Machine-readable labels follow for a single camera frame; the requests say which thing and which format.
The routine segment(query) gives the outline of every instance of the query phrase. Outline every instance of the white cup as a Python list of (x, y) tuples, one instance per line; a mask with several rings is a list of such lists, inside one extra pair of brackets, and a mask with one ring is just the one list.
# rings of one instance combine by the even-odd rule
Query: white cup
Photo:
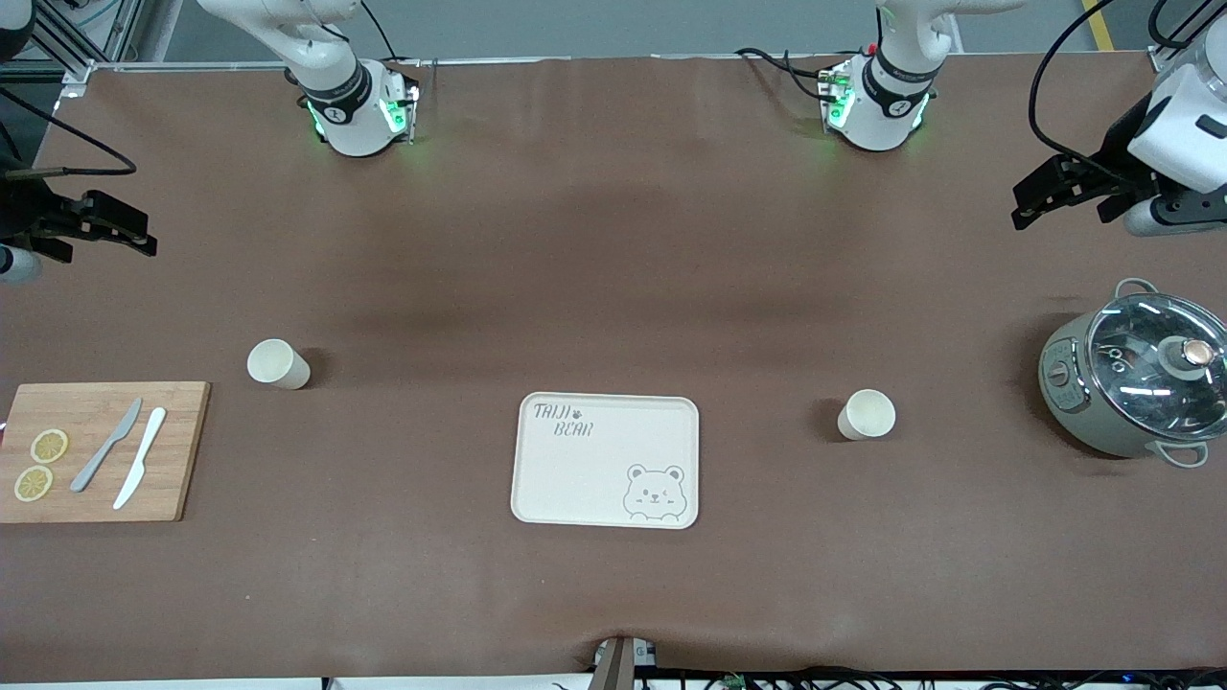
[(894, 427), (894, 404), (885, 394), (865, 389), (848, 398), (839, 410), (839, 433), (849, 441), (886, 436)]
[(288, 343), (270, 338), (253, 347), (247, 356), (247, 373), (260, 383), (297, 390), (307, 386), (310, 366)]

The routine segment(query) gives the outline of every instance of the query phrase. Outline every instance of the yellow lemon slice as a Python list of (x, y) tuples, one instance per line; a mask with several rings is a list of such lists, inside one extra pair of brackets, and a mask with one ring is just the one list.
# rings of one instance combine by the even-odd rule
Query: yellow lemon slice
[(23, 503), (37, 501), (52, 490), (52, 479), (54, 476), (52, 468), (43, 465), (26, 468), (26, 471), (21, 473), (17, 478), (17, 483), (12, 485), (12, 492)]
[(69, 435), (58, 428), (48, 428), (29, 444), (29, 457), (37, 463), (54, 463), (69, 449)]

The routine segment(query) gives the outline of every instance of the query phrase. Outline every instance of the knife handle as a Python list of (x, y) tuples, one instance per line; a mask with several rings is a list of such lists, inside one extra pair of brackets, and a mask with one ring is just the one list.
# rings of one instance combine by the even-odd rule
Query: knife handle
[(90, 486), (90, 481), (93, 480), (93, 475), (97, 474), (98, 468), (102, 467), (102, 460), (107, 458), (107, 453), (110, 452), (110, 448), (114, 444), (115, 440), (108, 438), (107, 442), (102, 444), (102, 448), (98, 448), (98, 452), (94, 453), (92, 458), (90, 458), (90, 462), (85, 465), (85, 468), (82, 468), (81, 471), (77, 473), (76, 478), (72, 480), (72, 484), (69, 486), (69, 489), (71, 489), (77, 494), (85, 491), (85, 487)]

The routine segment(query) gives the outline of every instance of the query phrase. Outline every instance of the bear drawing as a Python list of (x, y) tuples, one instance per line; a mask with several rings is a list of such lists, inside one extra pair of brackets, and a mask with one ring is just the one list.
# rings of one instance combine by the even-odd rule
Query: bear drawing
[(686, 512), (682, 468), (670, 465), (665, 471), (654, 471), (643, 465), (631, 465), (626, 476), (631, 480), (631, 487), (622, 498), (622, 506), (631, 513), (631, 519), (642, 516), (649, 521), (669, 518), (677, 522)]

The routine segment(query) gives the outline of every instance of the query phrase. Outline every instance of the white tray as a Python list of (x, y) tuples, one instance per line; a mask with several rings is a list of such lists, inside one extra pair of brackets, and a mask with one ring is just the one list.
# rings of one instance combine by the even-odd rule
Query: white tray
[(698, 408), (686, 398), (531, 393), (520, 403), (512, 512), (686, 529), (698, 518)]

